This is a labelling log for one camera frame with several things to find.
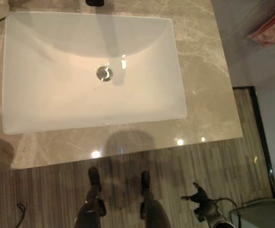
shoe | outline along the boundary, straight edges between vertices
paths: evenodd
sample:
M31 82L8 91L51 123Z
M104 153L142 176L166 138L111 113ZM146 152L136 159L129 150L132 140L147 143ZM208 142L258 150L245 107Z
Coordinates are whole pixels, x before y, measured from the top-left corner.
M142 183L142 195L143 195L143 192L145 190L150 189L150 173L148 171L142 172L141 183Z
M91 167L88 171L88 174L89 174L91 185L92 186L97 185L99 192L101 192L101 183L100 183L100 176L99 176L98 169L95 167Z

beige marble countertop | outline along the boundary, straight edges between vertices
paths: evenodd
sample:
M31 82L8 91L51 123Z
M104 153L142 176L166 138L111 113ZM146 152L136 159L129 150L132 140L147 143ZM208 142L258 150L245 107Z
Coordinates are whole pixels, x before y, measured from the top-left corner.
M4 21L0 21L0 171L242 137L210 0L11 0L11 10L171 18L185 88L186 119L5 135L2 130Z

white sink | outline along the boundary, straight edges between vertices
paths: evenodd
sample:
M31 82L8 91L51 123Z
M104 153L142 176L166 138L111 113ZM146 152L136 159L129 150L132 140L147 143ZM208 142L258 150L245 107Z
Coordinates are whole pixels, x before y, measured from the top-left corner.
M12 12L6 24L5 133L186 117L170 19Z

faucet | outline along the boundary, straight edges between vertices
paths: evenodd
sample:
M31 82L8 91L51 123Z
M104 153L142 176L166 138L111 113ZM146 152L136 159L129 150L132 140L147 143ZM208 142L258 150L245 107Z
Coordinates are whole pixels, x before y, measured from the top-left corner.
M104 0L85 0L88 6L103 6Z

cable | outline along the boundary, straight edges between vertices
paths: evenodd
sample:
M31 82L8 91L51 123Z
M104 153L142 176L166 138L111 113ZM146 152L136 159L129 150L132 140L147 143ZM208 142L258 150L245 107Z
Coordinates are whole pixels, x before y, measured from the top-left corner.
M236 212L237 212L237 217L238 217L238 228L242 228L241 215L238 212L237 204L231 198L228 198L228 197L222 197L222 198L219 198L219 199L213 199L213 201L215 201L215 203L217 203L219 201L222 201L222 200L228 200L228 201L230 201L235 206Z
M21 225L21 223L22 223L22 221L23 221L23 219L25 217L25 211L27 210L26 207L22 203L17 203L17 207L21 211L22 215L21 215L20 221L15 226L15 228L18 228Z

